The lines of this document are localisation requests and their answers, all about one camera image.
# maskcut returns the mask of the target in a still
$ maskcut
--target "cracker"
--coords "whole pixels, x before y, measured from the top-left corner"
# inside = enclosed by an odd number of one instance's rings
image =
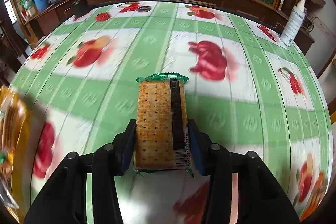
[[[184,84],[179,82],[182,120],[187,132]],[[138,170],[180,169],[173,150],[170,82],[140,82],[137,110],[135,167]]]

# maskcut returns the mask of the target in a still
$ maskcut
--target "red pepper print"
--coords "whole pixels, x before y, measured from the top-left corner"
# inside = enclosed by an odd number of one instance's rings
[[[225,78],[227,60],[217,44],[211,41],[188,42],[188,44],[191,46],[189,51],[198,55],[196,66],[190,68],[191,72],[199,73],[207,80],[220,81]]]
[[[133,2],[131,5],[125,7],[124,9],[122,9],[120,11],[120,13],[125,13],[125,12],[128,12],[128,11],[135,11],[138,8],[139,8],[139,3],[138,2]]]
[[[46,171],[50,167],[51,161],[53,160],[53,152],[51,148],[54,144],[54,141],[54,128],[50,123],[46,122],[41,133],[41,138],[37,147],[33,166],[33,174],[40,179],[44,179]]]
[[[206,19],[211,19],[215,17],[215,14],[212,13],[212,9],[210,8],[201,7],[198,5],[186,5],[185,7],[189,8],[190,10],[190,12],[187,13],[189,16],[195,15],[197,17]]]
[[[204,183],[195,194],[188,197],[183,203],[176,202],[174,210],[178,214],[185,215],[184,224],[200,224],[202,215],[207,202],[210,183]]]
[[[260,26],[258,26],[258,28],[260,29],[260,30],[262,30],[262,32],[264,33],[264,34],[266,34],[270,39],[272,39],[274,42],[277,42],[276,40],[275,40],[275,38],[274,38],[274,36],[270,33],[270,31],[265,27],[265,26],[263,26],[263,25],[260,25]]]
[[[279,68],[278,72],[280,72],[283,77],[290,83],[292,91],[294,94],[303,94],[303,87],[296,76],[286,67]]]
[[[107,12],[103,12],[95,16],[95,19],[98,22],[103,22],[103,21],[109,20],[110,18],[111,18],[111,15]]]
[[[42,43],[44,46],[42,48],[37,49],[32,55],[31,58],[32,59],[41,59],[45,53],[47,52],[47,50],[50,47],[50,44],[47,42],[43,42]]]

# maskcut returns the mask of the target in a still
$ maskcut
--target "wall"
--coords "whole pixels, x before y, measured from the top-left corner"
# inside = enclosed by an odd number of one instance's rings
[[[318,18],[314,20],[314,29],[310,35],[315,39],[315,43],[306,54],[306,58],[316,74],[320,72],[336,47],[336,34],[332,33],[336,30],[336,5],[333,0],[324,1],[326,2],[325,6],[314,11]]]

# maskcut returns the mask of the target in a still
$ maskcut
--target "cracker package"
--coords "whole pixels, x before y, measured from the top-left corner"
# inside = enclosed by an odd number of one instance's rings
[[[184,96],[187,77],[157,73],[138,78],[134,167],[139,172],[190,171],[189,135]]]

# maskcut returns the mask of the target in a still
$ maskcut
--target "barcode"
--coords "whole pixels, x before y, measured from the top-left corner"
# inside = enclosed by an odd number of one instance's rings
[[[180,85],[178,79],[170,79],[171,123],[173,149],[182,150],[184,147],[183,120],[181,109]]]
[[[188,150],[174,150],[176,167],[188,168],[190,167],[190,153]]]

